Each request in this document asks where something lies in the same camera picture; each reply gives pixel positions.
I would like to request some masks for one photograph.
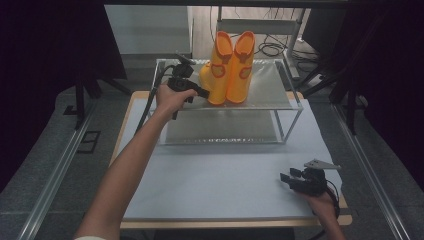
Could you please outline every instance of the skin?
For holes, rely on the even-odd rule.
[[[345,240],[346,237],[337,222],[336,210],[333,206],[333,200],[328,193],[323,193],[319,197],[312,197],[306,194],[298,193],[306,201],[317,215],[319,222],[323,226],[328,240]]]
[[[122,218],[143,177],[163,127],[171,120],[172,114],[183,107],[184,100],[193,96],[197,96],[197,93],[192,89],[176,93],[164,84],[159,86],[155,112],[106,171],[74,238],[97,236],[119,239]],[[318,198],[301,195],[317,214],[329,239],[345,239],[328,194]]]

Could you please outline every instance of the rain boot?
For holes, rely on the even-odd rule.
[[[230,36],[226,32],[217,32],[211,59],[199,72],[200,85],[210,91],[208,101],[211,104],[219,105],[225,102],[232,55]]]
[[[233,103],[243,102],[249,93],[254,48],[255,35],[250,31],[244,32],[235,44],[226,95]]]

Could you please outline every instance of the white tabletop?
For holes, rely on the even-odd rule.
[[[304,110],[285,145],[158,145],[124,220],[310,218],[307,203],[279,179],[280,172],[303,170],[312,159],[332,163],[309,103],[301,101]],[[118,152],[133,136],[145,104],[134,100]],[[325,172],[340,192],[338,172]]]

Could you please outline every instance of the glass shelf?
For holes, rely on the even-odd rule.
[[[189,78],[190,81],[199,86],[199,71],[207,60],[194,60],[196,65],[192,65],[194,72]],[[159,59],[157,60],[155,78],[159,71],[166,66],[177,65],[179,61],[176,59]],[[294,91],[295,102],[290,102],[286,94],[286,88],[292,87],[291,79],[285,74],[284,62],[282,60],[254,60],[252,66],[252,80],[250,83],[247,99],[243,103],[235,104],[226,101],[222,105],[212,105],[204,98],[194,98],[193,103],[185,104],[184,110],[296,110],[302,106],[298,101],[297,92]],[[162,81],[168,78],[166,74],[170,74],[171,70],[165,73]]]
[[[207,60],[194,61],[189,80],[200,86],[199,71]],[[155,78],[166,66],[177,64],[176,59],[157,60]],[[254,60],[248,97],[243,103],[227,101],[217,106],[194,98],[178,112],[176,121],[168,122],[159,144],[286,143],[303,110],[297,92],[290,92],[290,98],[286,92],[294,89],[286,72],[283,60]]]

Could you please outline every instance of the gray floor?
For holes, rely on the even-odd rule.
[[[235,9],[226,11],[234,16]],[[199,8],[194,12],[198,13],[195,15],[195,22],[198,24],[194,29],[193,57],[208,58],[212,40],[210,33],[204,29],[209,27],[209,8]],[[287,9],[285,12],[291,14],[292,11]],[[241,8],[237,9],[237,14],[242,17],[244,14],[264,16],[263,12],[259,14],[258,11],[249,12]],[[296,49],[312,51],[307,43],[301,42],[296,43]],[[260,54],[255,57],[265,58]],[[132,90],[149,89],[153,76],[152,59],[139,56],[123,58],[129,79],[118,81]],[[307,72],[301,71],[300,74],[305,77]],[[92,154],[77,153],[74,156],[44,221],[40,223],[36,239],[70,239],[107,169],[130,97],[102,81],[99,83],[103,95],[95,101],[96,108],[87,128],[87,131],[101,131],[99,143]],[[330,91],[331,86],[312,95],[308,100],[333,161],[343,166],[340,171],[343,193],[353,217],[353,223],[344,226],[343,230],[348,239],[396,239],[388,224],[387,215],[374,195],[373,187],[367,181],[360,162],[339,127],[338,118],[327,98]],[[61,157],[64,146],[73,134],[75,116],[66,116],[63,112],[68,105],[74,104],[74,89],[64,91],[58,96],[56,111],[48,126],[15,177],[1,193],[0,239],[16,239],[32,212],[40,192]],[[401,161],[370,126],[363,110],[356,111],[355,124],[356,138],[378,176],[389,202],[403,221],[409,239],[424,239],[423,192]],[[81,144],[79,149],[89,147]],[[295,228],[296,239],[308,239],[319,230],[320,227]],[[145,239],[146,235],[152,239],[154,231],[122,231],[122,239]]]

